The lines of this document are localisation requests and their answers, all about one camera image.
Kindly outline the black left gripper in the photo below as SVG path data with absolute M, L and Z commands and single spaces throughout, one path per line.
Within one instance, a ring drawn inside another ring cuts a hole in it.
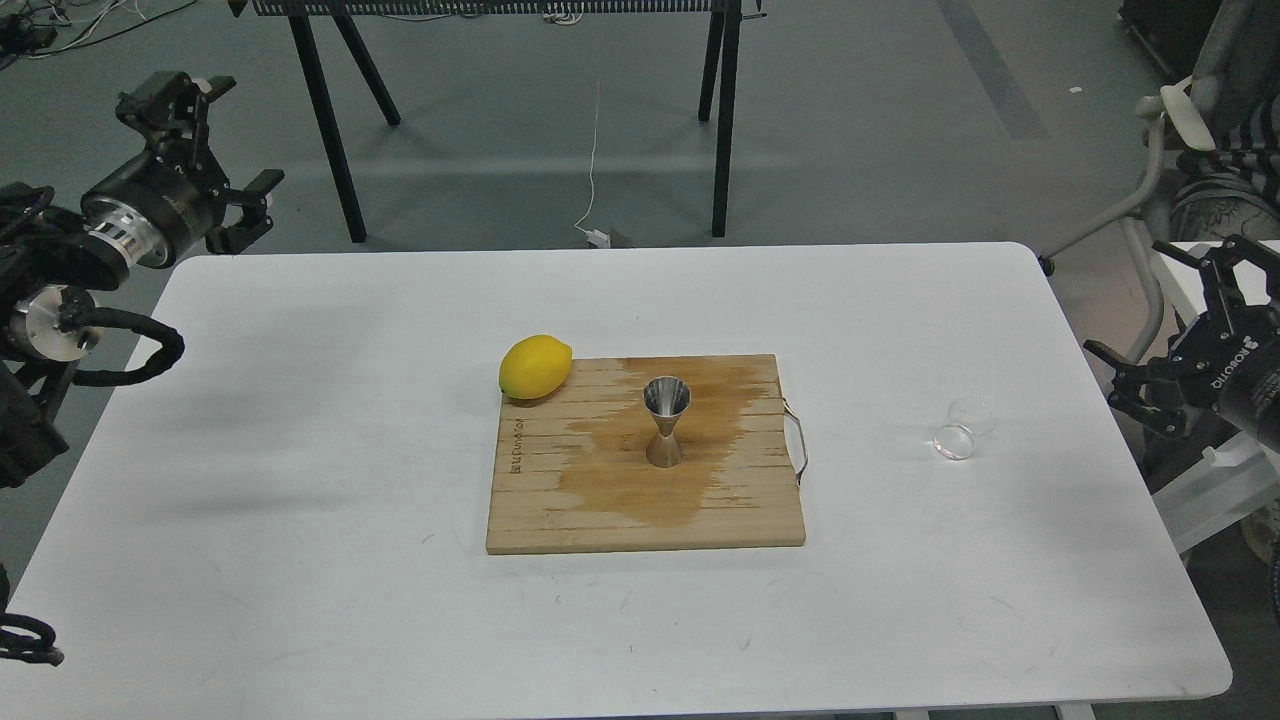
M 132 236 L 143 247 L 125 251 L 132 263 L 168 269 L 204 238 L 210 254 L 236 256 L 273 228 L 268 210 L 284 170 L 265 169 L 233 190 L 209 146 L 209 109 L 236 86 L 230 76 L 156 72 L 118 95 L 116 119 L 143 138 L 141 165 L 118 167 L 82 195 L 79 208 L 92 225 L 134 219 Z M 227 208 L 241 210 L 232 225 L 221 223 Z

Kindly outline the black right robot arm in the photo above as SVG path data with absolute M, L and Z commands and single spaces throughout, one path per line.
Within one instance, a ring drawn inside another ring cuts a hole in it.
M 1279 259 L 1239 234 L 1190 247 L 1158 241 L 1155 251 L 1198 274 L 1204 310 L 1165 357 L 1134 364 L 1098 341 L 1085 351 L 1114 369 L 1108 406 L 1147 430 L 1184 438 L 1188 410 L 1199 409 L 1236 432 L 1155 495 L 1185 553 L 1277 497 Z

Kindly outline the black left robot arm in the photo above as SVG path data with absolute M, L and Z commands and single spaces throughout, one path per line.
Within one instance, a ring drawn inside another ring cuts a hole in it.
M 23 486 L 68 450 L 55 418 L 74 386 L 136 386 L 172 369 L 186 342 L 150 316 L 105 307 L 137 266 L 169 269 L 197 243 L 237 255 L 273 227 L 283 172 L 236 190 L 209 146 L 209 108 L 236 86 L 159 72 L 123 94 L 116 118 L 143 150 L 88 190 L 78 210 L 49 186 L 3 187 L 1 480 Z

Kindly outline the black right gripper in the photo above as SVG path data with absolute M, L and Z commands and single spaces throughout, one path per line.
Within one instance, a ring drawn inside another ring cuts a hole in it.
M 1276 241 L 1231 234 L 1217 245 L 1153 250 L 1199 277 L 1204 313 L 1170 343 L 1170 356 L 1134 364 L 1110 346 L 1084 350 L 1114 370 L 1107 404 L 1164 439 L 1188 433 L 1192 409 L 1211 410 L 1263 447 L 1279 450 Z M 1257 269 L 1268 301 L 1249 305 L 1236 268 Z

